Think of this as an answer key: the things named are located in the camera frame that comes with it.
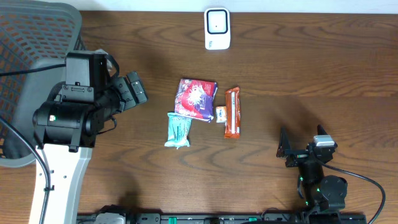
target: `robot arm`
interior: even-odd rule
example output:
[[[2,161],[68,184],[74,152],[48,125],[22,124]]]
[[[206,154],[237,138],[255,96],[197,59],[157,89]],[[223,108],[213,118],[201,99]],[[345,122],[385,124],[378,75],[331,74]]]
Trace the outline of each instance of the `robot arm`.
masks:
[[[44,224],[76,222],[81,183],[104,122],[147,101],[137,73],[118,77],[116,64],[117,72],[110,77],[107,59],[116,63],[104,53],[70,52],[66,57],[66,82],[55,100],[49,97],[34,113],[35,136],[42,146],[36,149],[52,181],[46,189],[44,171],[37,166],[30,224],[40,223],[46,190],[50,193]]]
[[[298,167],[299,181],[303,186],[306,204],[310,208],[302,213],[307,223],[312,223],[312,218],[320,218],[321,215],[324,222],[334,223],[332,220],[339,217],[340,210],[345,208],[347,181],[334,175],[324,176],[322,165],[318,162],[331,161],[337,147],[337,143],[321,125],[318,125],[318,135],[302,150],[292,150],[285,129],[280,130],[276,156],[286,158],[286,167]]]

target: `snack bar wrapper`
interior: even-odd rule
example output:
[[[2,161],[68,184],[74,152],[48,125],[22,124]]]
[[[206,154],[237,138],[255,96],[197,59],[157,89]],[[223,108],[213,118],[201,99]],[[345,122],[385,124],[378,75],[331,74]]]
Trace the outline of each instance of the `snack bar wrapper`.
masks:
[[[177,147],[177,149],[182,146],[189,147],[188,133],[192,119],[176,113],[167,113],[167,115],[169,116],[169,136],[164,146]]]
[[[210,122],[213,116],[213,98],[217,83],[181,79],[175,97],[174,111],[181,116]]]
[[[225,92],[226,114],[224,138],[239,138],[241,135],[241,105],[239,87]]]

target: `purple snack package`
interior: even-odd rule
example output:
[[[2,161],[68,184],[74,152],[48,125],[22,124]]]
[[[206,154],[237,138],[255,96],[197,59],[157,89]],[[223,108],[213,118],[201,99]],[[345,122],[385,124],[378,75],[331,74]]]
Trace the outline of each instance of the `purple snack package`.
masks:
[[[181,79],[175,97],[174,111],[182,116],[210,122],[217,83]]]

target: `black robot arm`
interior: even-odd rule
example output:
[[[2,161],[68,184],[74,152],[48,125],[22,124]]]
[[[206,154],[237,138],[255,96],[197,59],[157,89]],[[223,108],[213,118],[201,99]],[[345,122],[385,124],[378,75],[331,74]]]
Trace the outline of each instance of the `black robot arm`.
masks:
[[[321,214],[325,214],[323,219],[333,219],[340,214],[341,209],[345,208],[347,181],[334,175],[325,176],[322,165],[317,162],[317,159],[323,163],[332,160],[337,146],[337,143],[321,125],[318,125],[318,135],[314,136],[313,141],[301,150],[293,150],[285,129],[280,130],[277,157],[286,158],[286,167],[298,167],[299,178],[308,205],[307,214],[304,215],[307,222],[313,218],[312,214],[317,214],[317,218],[320,218]]]
[[[110,59],[116,73],[106,68]],[[104,122],[147,101],[144,86],[136,72],[119,77],[119,66],[104,53],[74,51],[66,57],[66,80],[55,97],[49,97],[34,113],[35,135],[40,145],[94,147]]]

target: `wire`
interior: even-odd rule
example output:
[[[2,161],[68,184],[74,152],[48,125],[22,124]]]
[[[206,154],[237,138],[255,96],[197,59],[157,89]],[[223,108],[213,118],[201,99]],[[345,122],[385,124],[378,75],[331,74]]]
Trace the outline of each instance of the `wire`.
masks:
[[[267,210],[265,210],[265,211],[261,214],[261,219],[262,219],[262,220],[264,220],[264,215],[266,215],[266,214],[268,213],[269,210],[278,210],[278,211],[280,211],[279,208],[274,208],[274,207],[272,207],[272,208],[267,208]],[[283,218],[284,218],[286,221],[289,221],[289,219],[286,218],[286,216],[285,216],[284,214],[281,213],[281,215],[283,216]]]
[[[114,116],[111,116],[111,120],[113,121],[114,127],[111,128],[111,129],[108,129],[108,130],[106,130],[106,131],[100,131],[100,132],[97,133],[97,134],[104,134],[104,133],[107,133],[108,131],[114,130],[114,129],[116,128],[116,126],[118,125],[118,121],[116,121],[116,118],[115,118]]]
[[[300,176],[300,174],[298,175],[298,179],[297,179],[297,193],[298,193],[298,196],[300,196],[301,199],[304,199],[304,196],[301,193],[301,176]]]
[[[5,125],[5,127],[8,128],[11,132],[13,132],[32,152],[32,154],[35,156],[37,161],[39,162],[40,166],[43,169],[44,176],[45,176],[45,188],[44,188],[44,199],[43,199],[43,206],[42,206],[42,213],[40,214],[40,224],[44,224],[44,218],[45,218],[45,213],[47,211],[47,205],[49,203],[49,194],[51,190],[51,178],[50,178],[50,172],[47,169],[47,166],[45,165],[43,159],[40,157],[39,153],[33,148],[31,143],[26,140],[26,138],[18,131],[16,130],[11,124],[9,124],[4,118],[0,116],[0,122]]]
[[[339,168],[336,168],[336,167],[333,167],[333,166],[326,165],[324,162],[319,160],[313,153],[311,153],[311,155],[315,158],[315,161],[317,163],[319,163],[320,165],[322,165],[322,166],[324,166],[326,168],[329,168],[331,170],[335,170],[335,171],[338,171],[338,172],[342,172],[344,174],[352,175],[354,177],[366,180],[366,181],[376,185],[380,189],[381,195],[382,195],[382,199],[381,199],[381,203],[380,203],[379,209],[377,210],[376,214],[374,214],[373,218],[368,223],[368,224],[372,224],[378,218],[378,216],[380,215],[381,210],[384,207],[384,203],[386,202],[386,193],[385,193],[383,187],[381,187],[381,185],[379,183],[377,183],[376,181],[374,181],[374,180],[372,180],[372,179],[370,179],[368,177],[365,177],[365,176],[362,176],[362,175],[359,175],[359,174],[355,174],[355,173],[347,171],[347,170],[343,170],[343,169],[339,169]]]
[[[51,65],[47,67],[42,67],[42,68],[35,68],[35,69],[30,69],[30,70],[22,70],[22,71],[16,71],[16,72],[6,72],[6,73],[0,73],[0,77],[3,76],[9,76],[9,75],[22,75],[22,74],[28,74],[28,73],[34,73],[34,72],[41,72],[41,71],[46,71],[50,70],[53,68],[62,68],[67,66],[66,64],[59,64],[59,65]]]
[[[85,220],[80,220],[79,222],[78,222],[78,224],[82,224],[82,223],[86,223],[86,222],[94,222],[95,221],[95,218],[89,218],[89,219],[85,219]]]

